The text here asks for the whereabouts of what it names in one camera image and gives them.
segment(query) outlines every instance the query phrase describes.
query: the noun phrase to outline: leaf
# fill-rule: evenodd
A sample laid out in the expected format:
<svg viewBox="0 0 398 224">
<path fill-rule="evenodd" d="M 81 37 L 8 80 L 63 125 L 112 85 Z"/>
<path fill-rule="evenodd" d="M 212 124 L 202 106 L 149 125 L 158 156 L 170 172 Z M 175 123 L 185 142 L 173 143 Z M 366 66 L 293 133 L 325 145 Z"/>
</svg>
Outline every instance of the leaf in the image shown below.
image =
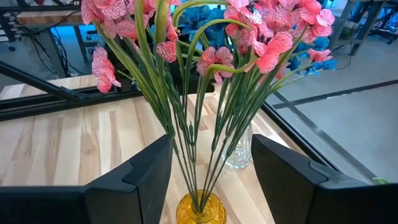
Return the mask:
<svg viewBox="0 0 398 224">
<path fill-rule="evenodd" d="M 375 184 L 389 184 L 388 180 L 386 180 L 384 178 L 380 178 L 380 177 L 374 177 L 373 182 Z"/>
</svg>

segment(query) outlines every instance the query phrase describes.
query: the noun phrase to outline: wire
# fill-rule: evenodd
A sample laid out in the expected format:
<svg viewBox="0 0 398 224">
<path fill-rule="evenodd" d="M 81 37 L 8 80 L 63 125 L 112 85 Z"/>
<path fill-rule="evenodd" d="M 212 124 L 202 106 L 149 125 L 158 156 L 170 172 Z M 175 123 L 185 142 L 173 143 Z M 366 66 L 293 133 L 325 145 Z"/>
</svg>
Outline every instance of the wire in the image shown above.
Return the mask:
<svg viewBox="0 0 398 224">
<path fill-rule="evenodd" d="M 344 67 L 342 67 L 342 68 L 336 68 L 336 70 L 342 70 L 342 69 L 346 69 L 346 68 L 348 68 L 350 65 L 351 65 L 351 58 L 352 58 L 352 51 L 353 51 L 353 33 L 354 33 L 354 26 L 351 28 L 351 32 L 350 32 L 350 38 L 351 38 L 351 50 L 349 51 L 349 62 L 348 62 L 348 65 L 347 66 L 344 66 Z M 338 47 L 336 47 L 335 49 L 333 49 L 333 50 L 342 50 L 342 49 L 345 49 L 346 48 L 346 46 L 345 45 L 341 45 L 341 46 L 338 46 Z"/>
<path fill-rule="evenodd" d="M 42 57 L 40 56 L 39 50 L 37 49 L 36 43 L 33 41 L 33 38 L 30 38 L 30 40 L 32 41 L 33 46 L 35 47 L 37 56 L 39 56 L 39 59 L 40 59 L 40 61 L 42 62 L 42 64 L 44 65 L 44 67 L 45 67 L 48 71 L 50 71 L 52 74 L 57 74 L 55 71 L 51 70 L 51 69 L 44 63 Z"/>
</svg>

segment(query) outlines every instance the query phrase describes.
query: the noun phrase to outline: clear glass vase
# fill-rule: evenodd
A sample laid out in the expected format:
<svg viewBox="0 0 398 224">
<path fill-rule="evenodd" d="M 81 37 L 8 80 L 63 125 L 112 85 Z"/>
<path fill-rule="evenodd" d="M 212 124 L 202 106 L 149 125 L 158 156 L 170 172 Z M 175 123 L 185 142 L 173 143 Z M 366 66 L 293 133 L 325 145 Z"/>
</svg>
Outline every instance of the clear glass vase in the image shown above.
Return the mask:
<svg viewBox="0 0 398 224">
<path fill-rule="evenodd" d="M 226 164 L 235 169 L 245 168 L 249 165 L 251 159 L 251 138 L 253 131 L 251 129 L 251 124 L 246 128 L 241 139 L 236 145 L 234 152 L 227 158 Z M 230 138 L 225 145 L 225 149 L 231 144 L 232 138 Z M 223 151 L 222 158 L 225 159 L 226 150 Z"/>
</svg>

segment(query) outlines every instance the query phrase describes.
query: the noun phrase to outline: table leg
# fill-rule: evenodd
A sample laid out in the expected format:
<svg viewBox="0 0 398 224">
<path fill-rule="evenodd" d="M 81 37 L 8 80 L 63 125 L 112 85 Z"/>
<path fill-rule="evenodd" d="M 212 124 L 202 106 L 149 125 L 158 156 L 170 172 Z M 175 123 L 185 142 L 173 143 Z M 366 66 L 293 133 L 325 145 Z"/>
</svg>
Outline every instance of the table leg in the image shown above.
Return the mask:
<svg viewBox="0 0 398 224">
<path fill-rule="evenodd" d="M 50 55 L 51 64 L 54 66 L 55 71 L 59 78 L 66 78 L 67 74 L 62 63 L 62 58 L 59 54 L 57 44 L 52 36 L 51 30 L 46 30 L 40 33 L 40 39 L 42 45 L 46 48 Z"/>
<path fill-rule="evenodd" d="M 351 49 L 351 55 L 355 55 L 360 48 L 360 46 L 365 41 L 365 38 L 368 36 L 370 30 L 373 27 L 374 22 L 377 20 L 377 16 L 379 15 L 381 9 L 383 8 L 384 1 L 374 2 L 369 7 L 368 18 L 366 19 L 365 24 L 359 30 L 358 34 L 356 34 L 355 39 L 361 40 L 359 44 L 354 44 Z"/>
<path fill-rule="evenodd" d="M 338 40 L 338 38 L 340 37 L 341 32 L 344 29 L 344 26 L 349 18 L 349 15 L 351 13 L 351 10 L 353 10 L 355 5 L 355 2 L 353 1 L 348 1 L 346 6 L 344 7 L 343 12 L 341 13 L 340 19 L 337 19 L 335 24 L 337 23 L 337 27 L 334 29 L 333 34 L 330 37 L 330 42 L 329 42 L 329 46 L 328 48 L 333 50 L 336 41 Z"/>
<path fill-rule="evenodd" d="M 80 48 L 81 55 L 83 56 L 83 60 L 85 61 L 85 63 L 88 63 L 86 47 L 85 47 L 83 38 L 81 37 L 79 26 L 73 26 L 73 29 L 75 30 L 77 42 L 79 44 L 79 48 Z"/>
</svg>

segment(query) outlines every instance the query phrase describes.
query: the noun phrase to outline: blue flower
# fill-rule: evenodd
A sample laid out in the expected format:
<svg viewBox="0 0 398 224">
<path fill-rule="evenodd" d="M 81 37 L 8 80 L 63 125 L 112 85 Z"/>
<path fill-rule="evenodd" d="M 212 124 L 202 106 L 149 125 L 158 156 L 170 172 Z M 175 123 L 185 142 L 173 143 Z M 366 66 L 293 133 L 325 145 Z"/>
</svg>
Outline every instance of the blue flower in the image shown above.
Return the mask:
<svg viewBox="0 0 398 224">
<path fill-rule="evenodd" d="M 181 28 L 181 34 L 194 34 L 201 26 L 215 19 L 223 19 L 224 10 L 214 8 L 210 10 L 208 6 L 191 7 L 184 11 L 178 25 Z M 205 34 L 209 40 L 210 46 L 220 48 L 225 46 L 225 27 L 227 23 L 215 24 L 205 29 Z"/>
<path fill-rule="evenodd" d="M 327 37 L 318 37 L 315 41 L 314 41 L 314 50 L 325 50 L 329 45 L 329 38 Z"/>
<path fill-rule="evenodd" d="M 315 62 L 313 67 L 315 70 L 336 70 L 337 61 L 336 60 L 327 60 L 324 62 Z"/>
<path fill-rule="evenodd" d="M 319 73 L 316 70 L 314 70 L 313 67 L 309 67 L 309 68 L 307 68 L 307 71 L 305 72 L 304 75 L 308 76 L 311 74 L 314 74 L 315 76 L 319 76 Z"/>
<path fill-rule="evenodd" d="M 287 66 L 287 68 L 289 68 L 290 71 L 298 69 L 301 64 L 301 61 L 299 61 L 296 56 L 293 56 L 289 62 L 290 64 Z"/>
</svg>

